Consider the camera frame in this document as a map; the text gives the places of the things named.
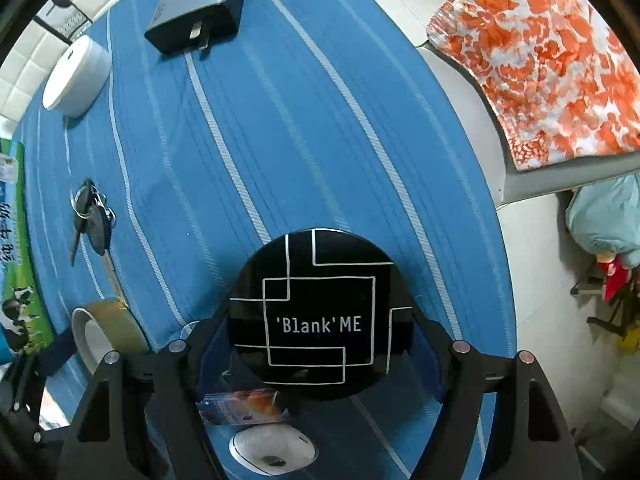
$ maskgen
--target green milk package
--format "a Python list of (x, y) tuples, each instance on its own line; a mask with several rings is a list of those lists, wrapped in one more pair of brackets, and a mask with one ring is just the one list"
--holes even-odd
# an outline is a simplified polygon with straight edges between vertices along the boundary
[(31, 263), (24, 205), (24, 146), (0, 140), (0, 365), (48, 346), (54, 332)]

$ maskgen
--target bunch of keys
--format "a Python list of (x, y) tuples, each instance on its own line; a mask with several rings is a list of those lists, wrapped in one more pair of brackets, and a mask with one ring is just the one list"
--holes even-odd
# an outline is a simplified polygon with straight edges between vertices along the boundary
[(126, 297), (109, 252), (111, 231), (116, 225), (116, 215), (113, 209), (107, 206), (107, 197), (98, 191), (90, 179), (87, 179), (76, 193), (75, 198), (72, 199), (71, 207), (76, 214), (74, 238), (70, 250), (71, 265), (74, 264), (78, 252), (80, 235), (86, 233), (91, 247), (102, 260), (116, 298), (126, 304)]

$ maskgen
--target table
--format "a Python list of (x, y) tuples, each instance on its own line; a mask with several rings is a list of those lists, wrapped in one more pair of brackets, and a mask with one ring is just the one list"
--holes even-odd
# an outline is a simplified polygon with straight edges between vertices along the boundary
[[(481, 169), (433, 74), (374, 0), (244, 0), (234, 40), (173, 57), (142, 36), (157, 2), (122, 0), (89, 30), (113, 71), (82, 118), (44, 110), (40, 89), (16, 131), (57, 332), (73, 308), (111, 295), (86, 240), (68, 263), (69, 196), (91, 177), (118, 216), (111, 254), (154, 349), (209, 317), (261, 244), (321, 226), (382, 248), (455, 338), (514, 354), (508, 265)], [(76, 358), (49, 384), (69, 416), (85, 386)], [(290, 477), (407, 478), (437, 413), (402, 367), (356, 397), (315, 403), (299, 423), (319, 459)], [(465, 478), (478, 476), (492, 413), (488, 399)], [(252, 478), (228, 454), (235, 431), (209, 434), (229, 475)]]

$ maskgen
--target white padded headboard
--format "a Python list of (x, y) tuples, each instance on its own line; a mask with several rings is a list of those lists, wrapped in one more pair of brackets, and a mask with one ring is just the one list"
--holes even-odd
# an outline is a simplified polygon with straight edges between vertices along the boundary
[[(71, 0), (93, 21), (119, 0)], [(10, 138), (31, 98), (66, 44), (35, 22), (24, 30), (0, 67), (0, 137)]]

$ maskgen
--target orange floral cloth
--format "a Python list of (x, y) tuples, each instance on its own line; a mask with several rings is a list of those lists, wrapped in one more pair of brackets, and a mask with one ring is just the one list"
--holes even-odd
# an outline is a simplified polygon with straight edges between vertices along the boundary
[(640, 75), (587, 0), (446, 0), (427, 35), (478, 80), (518, 170), (640, 148)]

